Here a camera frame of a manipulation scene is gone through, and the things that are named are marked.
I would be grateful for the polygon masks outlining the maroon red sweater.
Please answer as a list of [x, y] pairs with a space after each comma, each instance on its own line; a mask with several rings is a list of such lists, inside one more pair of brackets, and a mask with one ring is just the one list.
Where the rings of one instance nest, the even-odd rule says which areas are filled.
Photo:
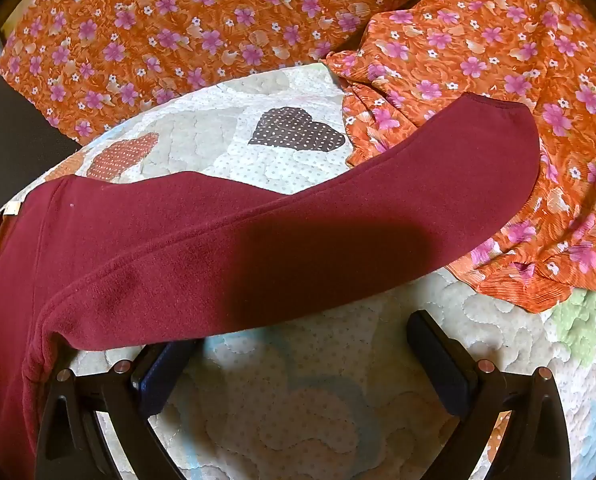
[[466, 93], [292, 195], [199, 172], [68, 176], [0, 218], [0, 471], [28, 479], [59, 351], [195, 339], [386, 292], [466, 256], [539, 175], [524, 104]]

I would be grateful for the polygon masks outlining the white heart patterned quilt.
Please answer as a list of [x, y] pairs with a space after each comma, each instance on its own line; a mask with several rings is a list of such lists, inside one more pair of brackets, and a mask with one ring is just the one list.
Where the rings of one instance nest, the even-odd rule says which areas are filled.
[[[219, 84], [113, 128], [7, 203], [65, 174], [132, 183], [195, 170], [299, 192], [345, 170], [341, 101], [321, 64]], [[406, 344], [416, 310], [505, 372], [549, 367], [571, 472], [596, 479], [596, 292], [577, 289], [531, 314], [446, 270], [309, 318], [207, 339], [151, 426], [188, 479], [417, 479], [456, 420]]]

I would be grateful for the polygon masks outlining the orange floral bed sheet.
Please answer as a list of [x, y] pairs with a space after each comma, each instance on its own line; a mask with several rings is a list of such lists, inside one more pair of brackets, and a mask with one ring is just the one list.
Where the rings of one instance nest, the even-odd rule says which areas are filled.
[[351, 165], [463, 93], [525, 104], [537, 187], [452, 272], [531, 312], [596, 290], [596, 21], [578, 0], [33, 0], [0, 76], [86, 144], [184, 93], [310, 62], [341, 79]]

